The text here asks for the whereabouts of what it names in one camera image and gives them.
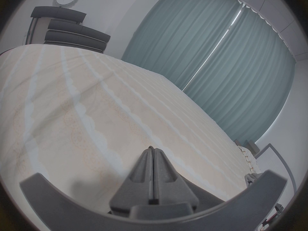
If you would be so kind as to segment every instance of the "light through curtain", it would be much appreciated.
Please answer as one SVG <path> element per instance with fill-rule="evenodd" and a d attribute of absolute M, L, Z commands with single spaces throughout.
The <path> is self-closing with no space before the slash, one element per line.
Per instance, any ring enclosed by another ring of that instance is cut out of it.
<path fill-rule="evenodd" d="M 122 60 L 186 87 L 184 92 L 242 144 L 256 141 L 273 123 L 295 67 L 279 35 L 237 0 L 160 0 Z"/>

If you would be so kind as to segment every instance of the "curved gray bracket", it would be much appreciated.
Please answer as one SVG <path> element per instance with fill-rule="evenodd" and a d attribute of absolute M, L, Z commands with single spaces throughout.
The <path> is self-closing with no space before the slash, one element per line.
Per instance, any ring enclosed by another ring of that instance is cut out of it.
<path fill-rule="evenodd" d="M 37 173 L 20 183 L 29 204 L 52 231 L 254 231 L 281 196 L 287 180 L 265 171 L 240 194 L 213 208 L 167 220 L 136 220 L 86 209 Z"/>
<path fill-rule="evenodd" d="M 257 159 L 259 156 L 261 156 L 268 148 L 271 148 L 275 154 L 279 157 L 280 161 L 283 163 L 284 167 L 286 168 L 291 181 L 292 181 L 292 185 L 293 185 L 293 190 L 294 190 L 294 194 L 296 193 L 297 189 L 296 189 L 296 183 L 295 183 L 295 179 L 294 176 L 289 168 L 289 166 L 287 165 L 286 161 L 283 159 L 283 157 L 279 154 L 279 152 L 275 149 L 275 147 L 273 147 L 272 144 L 268 144 L 263 150 L 261 150 L 259 153 L 257 153 L 254 158 Z"/>

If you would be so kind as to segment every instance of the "mattress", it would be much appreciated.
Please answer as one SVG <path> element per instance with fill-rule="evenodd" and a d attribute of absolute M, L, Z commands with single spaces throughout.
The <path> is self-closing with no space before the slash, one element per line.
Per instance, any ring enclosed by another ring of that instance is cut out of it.
<path fill-rule="evenodd" d="M 36 172 L 81 205 L 108 202 L 141 153 L 162 149 L 175 169 L 228 200 L 248 163 L 198 105 L 162 75 L 72 47 L 26 45 L 0 56 L 0 175 L 41 230 L 19 182 Z"/>

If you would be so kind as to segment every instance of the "green curtain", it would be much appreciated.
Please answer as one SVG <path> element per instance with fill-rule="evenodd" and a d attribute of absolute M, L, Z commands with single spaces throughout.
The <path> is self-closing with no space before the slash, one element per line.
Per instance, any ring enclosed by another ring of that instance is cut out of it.
<path fill-rule="evenodd" d="M 184 92 L 242 144 L 258 140 L 273 123 L 295 69 L 279 35 L 237 0 L 159 0 L 122 60 L 164 75 L 181 90 L 195 75 Z"/>

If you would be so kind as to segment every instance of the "bed sheet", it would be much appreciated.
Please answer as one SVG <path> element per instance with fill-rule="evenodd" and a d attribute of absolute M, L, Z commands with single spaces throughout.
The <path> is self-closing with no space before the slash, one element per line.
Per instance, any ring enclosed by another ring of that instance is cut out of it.
<path fill-rule="evenodd" d="M 194 184 L 228 200 L 246 188 L 241 150 L 162 75 L 88 50 L 26 45 L 0 56 L 0 175 L 48 228 L 19 182 L 36 172 L 81 205 L 108 202 L 143 150 L 162 149 Z"/>

